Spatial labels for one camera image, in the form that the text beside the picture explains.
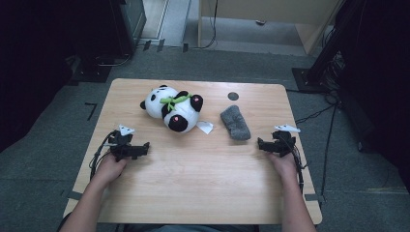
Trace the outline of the person's left hand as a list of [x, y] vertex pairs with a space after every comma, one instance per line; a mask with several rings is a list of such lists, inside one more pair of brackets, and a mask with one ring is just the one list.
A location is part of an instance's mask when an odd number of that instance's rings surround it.
[[122, 174], [129, 161], [129, 159], [117, 161], [112, 154], [106, 155], [102, 159], [91, 183], [97, 189], [105, 189]]

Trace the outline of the person's right hand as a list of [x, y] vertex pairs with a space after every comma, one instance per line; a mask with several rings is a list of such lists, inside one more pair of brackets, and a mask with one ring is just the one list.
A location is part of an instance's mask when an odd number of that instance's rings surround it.
[[273, 163], [274, 169], [284, 184], [298, 183], [296, 164], [292, 155], [285, 155], [281, 158], [277, 154], [268, 153], [267, 157]]

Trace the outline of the light wooden desk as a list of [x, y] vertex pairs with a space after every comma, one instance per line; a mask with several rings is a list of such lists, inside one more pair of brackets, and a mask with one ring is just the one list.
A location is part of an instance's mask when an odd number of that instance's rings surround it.
[[202, 17], [264, 19], [292, 23], [306, 54], [312, 54], [344, 0], [199, 0], [197, 44], [201, 45]]

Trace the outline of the black metal stand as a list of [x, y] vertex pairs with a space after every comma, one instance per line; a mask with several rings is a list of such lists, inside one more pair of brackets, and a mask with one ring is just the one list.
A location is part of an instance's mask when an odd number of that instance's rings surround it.
[[328, 42], [318, 55], [316, 61], [309, 69], [293, 68], [292, 73], [299, 92], [302, 93], [326, 93], [332, 87], [327, 81], [327, 69], [333, 63], [342, 42], [342, 36], [347, 32], [366, 0], [347, 0], [341, 6], [336, 16], [336, 28]]

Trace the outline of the grey knitted sock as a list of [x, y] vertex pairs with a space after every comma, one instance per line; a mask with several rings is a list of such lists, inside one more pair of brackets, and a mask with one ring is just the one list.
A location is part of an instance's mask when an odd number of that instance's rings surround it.
[[230, 105], [220, 114], [223, 124], [234, 140], [245, 141], [251, 134], [238, 105]]

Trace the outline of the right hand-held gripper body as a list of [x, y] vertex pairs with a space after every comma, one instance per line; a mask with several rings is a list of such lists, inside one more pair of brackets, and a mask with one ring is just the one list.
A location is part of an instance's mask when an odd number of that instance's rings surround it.
[[291, 132], [300, 132], [301, 130], [289, 125], [275, 126], [275, 129], [273, 138], [279, 143], [279, 156], [282, 158], [296, 149], [296, 138], [291, 135]]

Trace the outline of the black floor base plate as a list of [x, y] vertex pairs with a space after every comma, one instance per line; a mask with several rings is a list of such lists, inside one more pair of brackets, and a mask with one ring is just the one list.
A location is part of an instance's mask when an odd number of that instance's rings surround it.
[[106, 83], [111, 68], [91, 56], [79, 57], [75, 66], [72, 81], [74, 82], [94, 82]]

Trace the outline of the black cabinet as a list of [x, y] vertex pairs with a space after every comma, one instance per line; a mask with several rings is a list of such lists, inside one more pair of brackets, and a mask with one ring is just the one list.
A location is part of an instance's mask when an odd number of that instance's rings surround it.
[[119, 54], [133, 55], [146, 23], [143, 1], [109, 0], [109, 2]]

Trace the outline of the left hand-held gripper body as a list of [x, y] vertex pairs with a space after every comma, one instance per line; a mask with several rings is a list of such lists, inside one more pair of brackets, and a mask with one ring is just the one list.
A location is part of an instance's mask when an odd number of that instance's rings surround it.
[[131, 145], [132, 134], [134, 132], [135, 129], [120, 125], [118, 130], [114, 130], [110, 133], [107, 145], [110, 147], [110, 152], [117, 161], [127, 157], [130, 157], [132, 160], [137, 159], [137, 154]]

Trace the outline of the panda plush toy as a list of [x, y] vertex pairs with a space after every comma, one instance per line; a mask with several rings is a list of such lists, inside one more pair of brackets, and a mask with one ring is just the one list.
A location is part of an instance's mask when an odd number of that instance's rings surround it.
[[172, 131], [186, 133], [199, 127], [209, 134], [214, 125], [199, 120], [203, 103], [200, 95], [188, 91], [178, 92], [172, 87], [161, 85], [152, 89], [139, 106], [152, 118], [162, 119]]

